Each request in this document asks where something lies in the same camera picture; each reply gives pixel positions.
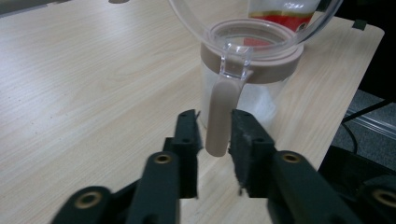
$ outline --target transparent jug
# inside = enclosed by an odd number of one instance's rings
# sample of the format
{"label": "transparent jug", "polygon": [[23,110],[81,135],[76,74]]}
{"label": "transparent jug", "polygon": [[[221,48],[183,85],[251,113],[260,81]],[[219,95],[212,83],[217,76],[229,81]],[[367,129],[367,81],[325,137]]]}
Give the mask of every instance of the transparent jug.
{"label": "transparent jug", "polygon": [[[251,112],[265,126],[276,111],[271,98],[294,73],[304,42],[328,23],[342,0],[169,2],[202,43],[205,148],[221,157],[230,139],[232,110]],[[264,113],[258,112],[263,106]]]}

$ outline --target pitcher handle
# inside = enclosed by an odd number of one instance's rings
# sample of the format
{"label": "pitcher handle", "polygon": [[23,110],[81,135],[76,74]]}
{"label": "pitcher handle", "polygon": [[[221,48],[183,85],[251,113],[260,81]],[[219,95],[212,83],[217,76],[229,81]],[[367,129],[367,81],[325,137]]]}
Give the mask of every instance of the pitcher handle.
{"label": "pitcher handle", "polygon": [[231,112],[236,108],[244,80],[219,76],[210,98],[206,129],[206,151],[215,157],[225,155],[231,136]]}

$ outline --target black cable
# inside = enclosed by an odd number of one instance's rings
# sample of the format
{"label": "black cable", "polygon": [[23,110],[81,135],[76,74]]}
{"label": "black cable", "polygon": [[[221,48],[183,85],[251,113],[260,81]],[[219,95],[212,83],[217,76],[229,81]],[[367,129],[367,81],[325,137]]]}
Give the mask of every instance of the black cable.
{"label": "black cable", "polygon": [[393,101],[395,101],[395,99],[390,98],[390,99],[383,100],[383,101],[381,101],[381,102],[379,102],[379,103],[377,103],[375,105],[371,105],[369,107],[366,107],[363,110],[360,110],[360,111],[358,111],[358,112],[356,112],[354,114],[349,115],[348,117],[343,118],[341,123],[345,123],[345,122],[350,121],[352,119],[355,119],[355,118],[357,118],[357,117],[359,117],[361,115],[367,114],[367,113],[372,112],[374,110],[377,110],[377,109],[379,109],[381,107],[384,107],[385,105],[389,105]]}
{"label": "black cable", "polygon": [[349,134],[350,138],[352,139],[353,143],[353,153],[358,154],[358,140],[356,140],[355,134],[349,129],[348,126],[345,125],[345,123],[341,123],[341,125],[346,129],[346,132]]}

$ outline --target wooden table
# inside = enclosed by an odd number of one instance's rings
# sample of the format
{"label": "wooden table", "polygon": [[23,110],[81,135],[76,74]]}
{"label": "wooden table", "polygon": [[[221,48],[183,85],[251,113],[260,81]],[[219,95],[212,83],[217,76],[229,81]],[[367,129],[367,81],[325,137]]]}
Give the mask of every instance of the wooden table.
{"label": "wooden table", "polygon": [[[318,167],[383,32],[334,18],[305,44],[269,133]],[[200,108],[198,41],[166,1],[78,0],[0,19],[0,223],[49,223],[96,185],[117,191]],[[266,223],[237,196],[230,156],[199,154],[181,223]]]}

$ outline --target brass screw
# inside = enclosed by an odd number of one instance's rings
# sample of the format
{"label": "brass screw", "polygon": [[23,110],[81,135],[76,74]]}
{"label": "brass screw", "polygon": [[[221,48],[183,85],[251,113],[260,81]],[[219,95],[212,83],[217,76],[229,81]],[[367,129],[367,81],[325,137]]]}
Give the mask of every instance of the brass screw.
{"label": "brass screw", "polygon": [[286,162],[297,163],[300,162],[300,157],[291,153],[285,153],[282,155],[282,159]]}
{"label": "brass screw", "polygon": [[166,164],[166,163],[170,162],[171,160],[172,160],[172,157],[170,157],[166,154],[159,155],[154,159],[155,163],[159,163],[159,164]]}
{"label": "brass screw", "polygon": [[376,189],[373,191],[373,197],[382,204],[396,208],[396,194],[392,191]]}
{"label": "brass screw", "polygon": [[80,195],[75,202],[75,207],[86,209],[93,207],[102,200],[102,194],[98,191],[91,191]]}

